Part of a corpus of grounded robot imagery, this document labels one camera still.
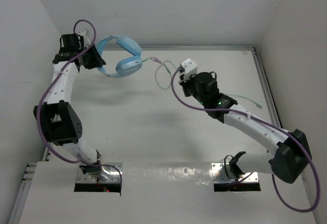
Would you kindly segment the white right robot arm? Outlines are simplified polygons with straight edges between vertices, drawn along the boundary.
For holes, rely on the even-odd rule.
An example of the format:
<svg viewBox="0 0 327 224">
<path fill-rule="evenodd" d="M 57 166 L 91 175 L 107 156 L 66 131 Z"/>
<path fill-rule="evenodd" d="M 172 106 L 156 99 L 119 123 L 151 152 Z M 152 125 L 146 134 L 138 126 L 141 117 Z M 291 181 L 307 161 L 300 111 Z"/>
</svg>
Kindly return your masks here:
<svg viewBox="0 0 327 224">
<path fill-rule="evenodd" d="M 312 163 L 307 137 L 301 130 L 289 132 L 251 114 L 232 97 L 220 92 L 215 72 L 181 71 L 179 85 L 185 97 L 193 97 L 198 111 L 249 136 L 266 154 L 238 152 L 228 163 L 227 174 L 238 178 L 247 172 L 272 174 L 292 184 Z"/>
</svg>

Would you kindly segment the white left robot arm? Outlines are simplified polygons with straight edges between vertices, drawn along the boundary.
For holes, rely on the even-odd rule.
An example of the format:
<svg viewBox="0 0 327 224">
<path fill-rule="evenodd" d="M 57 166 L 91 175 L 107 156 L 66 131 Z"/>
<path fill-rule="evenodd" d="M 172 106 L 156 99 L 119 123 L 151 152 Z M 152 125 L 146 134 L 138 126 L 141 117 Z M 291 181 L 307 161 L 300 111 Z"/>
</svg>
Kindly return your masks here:
<svg viewBox="0 0 327 224">
<path fill-rule="evenodd" d="M 80 67 L 95 55 L 95 46 L 85 48 L 83 37 L 76 33 L 62 35 L 59 42 L 52 82 L 33 111 L 38 133 L 46 148 L 59 159 L 96 165 L 100 154 L 82 137 L 82 122 L 71 106 L 74 80 Z"/>
</svg>

